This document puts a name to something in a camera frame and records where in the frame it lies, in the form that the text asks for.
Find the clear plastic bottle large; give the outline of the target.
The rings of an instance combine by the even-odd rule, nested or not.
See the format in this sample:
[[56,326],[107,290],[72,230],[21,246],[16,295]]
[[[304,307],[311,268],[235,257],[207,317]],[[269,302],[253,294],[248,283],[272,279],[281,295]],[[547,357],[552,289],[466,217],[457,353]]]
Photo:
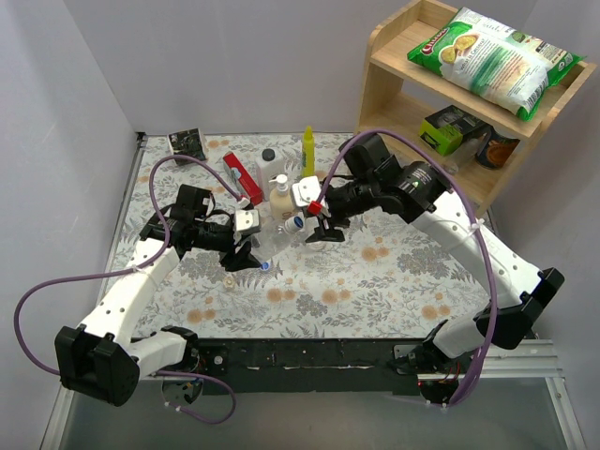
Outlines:
[[270,262],[274,256],[289,247],[301,232],[296,234],[287,233],[284,229],[285,221],[272,221],[262,226],[259,232],[253,234],[254,239],[251,254],[260,263]]

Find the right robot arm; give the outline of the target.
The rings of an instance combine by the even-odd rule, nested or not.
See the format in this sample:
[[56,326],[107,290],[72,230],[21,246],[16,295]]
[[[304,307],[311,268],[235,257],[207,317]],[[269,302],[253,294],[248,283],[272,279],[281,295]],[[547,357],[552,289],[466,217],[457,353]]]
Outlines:
[[337,161],[351,171],[344,185],[310,176],[292,186],[294,204],[318,220],[309,241],[341,242],[352,217],[380,208],[436,241],[490,296],[484,309],[436,325],[400,357],[400,369],[442,373],[486,342],[514,350],[563,285],[563,274],[521,259],[476,219],[465,194],[429,157],[401,165],[370,131],[346,141]]

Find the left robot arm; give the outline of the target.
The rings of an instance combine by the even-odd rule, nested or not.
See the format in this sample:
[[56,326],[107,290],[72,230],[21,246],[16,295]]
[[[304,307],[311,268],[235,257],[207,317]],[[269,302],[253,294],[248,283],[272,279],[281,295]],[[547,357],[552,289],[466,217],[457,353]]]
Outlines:
[[151,337],[134,339],[138,320],[162,281],[194,248],[217,252],[228,272],[258,268],[249,237],[261,226],[248,204],[224,224],[209,221],[208,190],[183,185],[176,201],[146,222],[128,264],[97,307],[75,327],[63,327],[54,347],[61,384],[113,406],[126,403],[140,379],[161,369],[181,375],[200,362],[196,333],[165,326]]

